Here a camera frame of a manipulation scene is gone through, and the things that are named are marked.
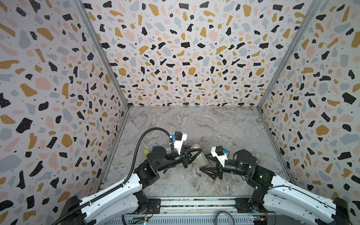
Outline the white remote control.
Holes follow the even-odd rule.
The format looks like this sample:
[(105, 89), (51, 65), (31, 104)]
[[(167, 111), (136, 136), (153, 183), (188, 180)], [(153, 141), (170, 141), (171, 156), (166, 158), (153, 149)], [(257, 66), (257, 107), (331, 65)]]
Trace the white remote control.
[[(193, 146), (191, 146), (191, 149), (200, 149), (201, 147), (199, 146), (199, 144), (195, 144)], [(194, 156), (196, 155), (198, 152), (191, 152), (191, 155)], [(201, 152), (196, 158), (195, 158), (195, 162), (196, 164), (202, 168), (202, 167), (208, 167), (210, 165), (208, 159), (205, 157), (204, 153)]]

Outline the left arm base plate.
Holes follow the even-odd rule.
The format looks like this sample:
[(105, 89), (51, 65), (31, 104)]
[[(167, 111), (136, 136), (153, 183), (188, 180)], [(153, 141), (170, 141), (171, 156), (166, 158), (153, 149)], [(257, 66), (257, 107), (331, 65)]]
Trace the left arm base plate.
[(146, 201), (141, 201), (139, 207), (135, 210), (135, 214), (150, 214), (155, 215), (160, 213), (161, 199), (151, 198)]

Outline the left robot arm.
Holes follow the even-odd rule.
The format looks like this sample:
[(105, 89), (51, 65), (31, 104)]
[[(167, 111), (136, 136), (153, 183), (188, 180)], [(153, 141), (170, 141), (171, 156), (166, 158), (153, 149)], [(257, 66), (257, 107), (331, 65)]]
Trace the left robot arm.
[(125, 178), (88, 197), (79, 199), (74, 196), (66, 201), (55, 225), (100, 225), (117, 216), (130, 213), (142, 213), (149, 204), (143, 190), (156, 182), (160, 171), (182, 164), (187, 167), (193, 163), (202, 149), (186, 149), (172, 155), (166, 149), (157, 146), (147, 154), (142, 162)]

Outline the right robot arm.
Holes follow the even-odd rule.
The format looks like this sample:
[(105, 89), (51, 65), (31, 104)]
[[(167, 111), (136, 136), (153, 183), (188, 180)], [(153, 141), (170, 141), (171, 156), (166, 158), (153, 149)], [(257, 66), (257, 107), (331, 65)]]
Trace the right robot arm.
[(337, 197), (332, 200), (316, 195), (285, 180), (273, 171), (260, 166), (249, 151), (239, 150), (228, 158), (229, 151), (213, 147), (205, 157), (215, 167), (200, 170), (212, 179), (222, 179), (224, 173), (239, 175), (254, 188), (249, 200), (251, 209), (279, 213), (308, 225), (350, 225), (348, 203)]

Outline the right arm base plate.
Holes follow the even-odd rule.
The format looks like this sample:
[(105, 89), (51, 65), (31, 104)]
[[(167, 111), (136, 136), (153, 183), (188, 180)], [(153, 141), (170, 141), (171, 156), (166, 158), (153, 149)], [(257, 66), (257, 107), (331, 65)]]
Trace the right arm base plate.
[(266, 209), (259, 202), (253, 201), (248, 197), (235, 198), (235, 208), (238, 213), (266, 213)]

